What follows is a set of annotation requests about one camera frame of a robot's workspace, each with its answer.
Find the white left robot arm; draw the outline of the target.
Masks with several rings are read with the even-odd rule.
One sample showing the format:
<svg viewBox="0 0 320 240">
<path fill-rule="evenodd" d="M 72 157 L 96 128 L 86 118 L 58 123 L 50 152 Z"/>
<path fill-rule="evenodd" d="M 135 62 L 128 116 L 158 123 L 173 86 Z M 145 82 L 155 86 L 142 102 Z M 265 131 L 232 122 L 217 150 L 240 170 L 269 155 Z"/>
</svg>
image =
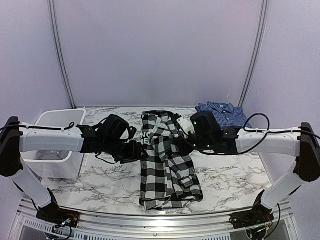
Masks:
<svg viewBox="0 0 320 240">
<path fill-rule="evenodd" d="M 106 153 L 115 162 L 126 164 L 147 157 L 137 129 L 123 118 L 111 114 L 94 126 L 70 123 L 67 127 L 22 124 L 12 116 L 0 130 L 0 174 L 10 178 L 29 196 L 53 223 L 63 219 L 63 211 L 51 191 L 25 166 L 22 153 L 63 150 L 81 154 Z"/>
</svg>

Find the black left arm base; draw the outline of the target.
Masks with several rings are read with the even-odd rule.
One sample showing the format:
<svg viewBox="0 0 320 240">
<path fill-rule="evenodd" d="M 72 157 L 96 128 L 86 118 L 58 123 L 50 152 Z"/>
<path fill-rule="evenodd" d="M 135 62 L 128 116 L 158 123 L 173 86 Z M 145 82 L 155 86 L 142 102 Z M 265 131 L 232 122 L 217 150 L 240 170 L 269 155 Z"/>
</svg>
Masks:
<svg viewBox="0 0 320 240">
<path fill-rule="evenodd" d="M 61 226 L 62 223 L 65 223 L 65 225 L 75 228 L 78 225 L 80 213 L 74 210 L 61 208 L 52 200 L 48 205 L 37 208 L 36 217 L 40 220 L 59 226 Z"/>
</svg>

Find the black white checkered shirt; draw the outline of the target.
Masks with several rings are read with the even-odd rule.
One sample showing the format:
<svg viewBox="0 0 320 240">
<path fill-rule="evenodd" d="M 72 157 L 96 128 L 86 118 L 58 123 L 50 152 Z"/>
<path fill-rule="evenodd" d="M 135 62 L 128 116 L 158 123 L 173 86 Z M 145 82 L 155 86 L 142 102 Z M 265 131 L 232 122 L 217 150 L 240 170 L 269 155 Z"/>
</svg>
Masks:
<svg viewBox="0 0 320 240">
<path fill-rule="evenodd" d="M 178 117 L 158 110 L 141 115 L 141 143 L 146 158 L 140 161 L 139 203 L 147 211 L 181 209 L 204 198 L 192 158 L 181 156 L 175 143 L 183 134 Z"/>
</svg>

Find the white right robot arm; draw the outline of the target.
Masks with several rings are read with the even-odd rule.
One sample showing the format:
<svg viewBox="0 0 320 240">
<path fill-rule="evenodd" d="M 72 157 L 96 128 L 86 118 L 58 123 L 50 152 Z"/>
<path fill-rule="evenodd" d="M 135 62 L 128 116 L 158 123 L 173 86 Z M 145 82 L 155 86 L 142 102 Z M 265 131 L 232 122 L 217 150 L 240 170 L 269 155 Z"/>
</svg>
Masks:
<svg viewBox="0 0 320 240">
<path fill-rule="evenodd" d="M 299 127 L 266 129 L 229 127 L 221 129 L 209 111 L 197 112 L 190 118 L 176 119 L 179 153 L 192 151 L 207 156 L 236 156 L 246 153 L 269 153 L 292 156 L 293 166 L 271 187 L 256 198 L 247 219 L 258 224 L 281 200 L 292 195 L 302 185 L 320 178 L 320 137 L 311 125 L 303 122 Z"/>
</svg>

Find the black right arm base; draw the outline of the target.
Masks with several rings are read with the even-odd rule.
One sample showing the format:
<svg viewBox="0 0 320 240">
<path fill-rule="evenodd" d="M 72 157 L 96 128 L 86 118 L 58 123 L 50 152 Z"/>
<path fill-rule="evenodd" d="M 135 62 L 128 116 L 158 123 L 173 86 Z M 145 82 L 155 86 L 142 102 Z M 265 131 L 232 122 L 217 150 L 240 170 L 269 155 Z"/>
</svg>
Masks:
<svg viewBox="0 0 320 240">
<path fill-rule="evenodd" d="M 260 192 L 250 210 L 234 212 L 230 215 L 229 222 L 234 229 L 256 226 L 273 221 L 272 210 L 262 205 L 262 196 L 265 191 Z"/>
</svg>

